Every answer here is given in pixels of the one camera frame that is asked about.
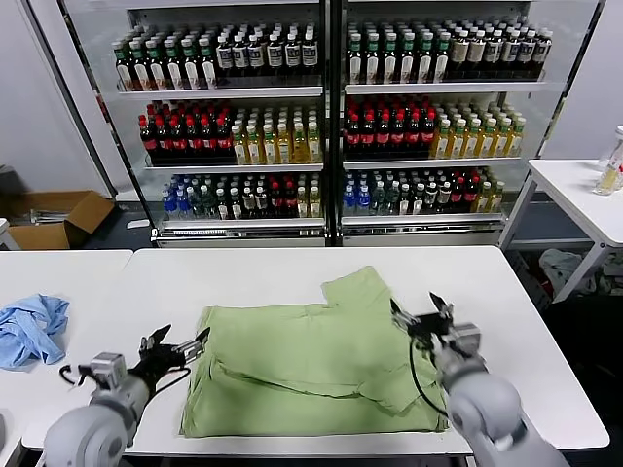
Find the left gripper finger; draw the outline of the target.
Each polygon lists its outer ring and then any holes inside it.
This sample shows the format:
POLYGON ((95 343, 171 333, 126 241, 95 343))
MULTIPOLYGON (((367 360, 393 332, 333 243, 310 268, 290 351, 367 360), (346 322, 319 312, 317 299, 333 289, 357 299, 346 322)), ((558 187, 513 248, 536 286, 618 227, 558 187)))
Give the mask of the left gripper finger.
POLYGON ((200 331, 193 340, 183 342, 177 346, 177 352, 185 360, 197 360, 205 350, 206 343, 210 334, 210 328, 206 327, 200 331))
POLYGON ((171 325, 167 324, 162 328, 155 330, 150 336, 142 337, 139 346, 139 353, 147 354, 154 348, 158 347, 169 332, 170 327, 171 325))

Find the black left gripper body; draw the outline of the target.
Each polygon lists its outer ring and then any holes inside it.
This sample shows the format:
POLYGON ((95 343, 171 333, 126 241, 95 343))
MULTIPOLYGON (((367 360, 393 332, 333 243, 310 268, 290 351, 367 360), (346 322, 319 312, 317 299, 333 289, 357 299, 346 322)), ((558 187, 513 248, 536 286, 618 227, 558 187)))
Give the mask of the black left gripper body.
POLYGON ((185 367, 185 355, 175 345, 158 344, 139 350, 139 362, 133 367, 133 374, 149 389, 155 389, 169 371, 185 367))

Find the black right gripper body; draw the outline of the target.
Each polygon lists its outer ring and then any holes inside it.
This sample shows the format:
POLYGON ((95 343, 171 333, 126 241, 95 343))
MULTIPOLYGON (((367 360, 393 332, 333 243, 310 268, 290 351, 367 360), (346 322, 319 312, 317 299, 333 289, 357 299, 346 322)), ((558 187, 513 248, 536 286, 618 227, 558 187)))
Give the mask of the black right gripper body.
POLYGON ((423 314, 412 318, 411 344, 420 352, 432 355, 435 350, 457 346, 451 339, 454 318, 451 314, 423 314))

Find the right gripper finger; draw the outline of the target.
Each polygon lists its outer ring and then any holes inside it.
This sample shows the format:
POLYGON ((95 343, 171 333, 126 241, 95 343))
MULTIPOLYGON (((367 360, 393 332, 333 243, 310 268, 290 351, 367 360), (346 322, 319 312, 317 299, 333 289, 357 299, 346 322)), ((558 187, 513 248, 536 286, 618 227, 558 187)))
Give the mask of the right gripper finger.
POLYGON ((395 301, 390 301, 391 317, 394 324, 407 334, 414 334, 419 325, 419 320, 410 313, 401 309, 395 301))
POLYGON ((429 293, 429 297, 437 308, 439 316, 445 322, 452 324, 454 318, 454 305, 452 303, 448 304, 442 297, 433 292, 429 293))

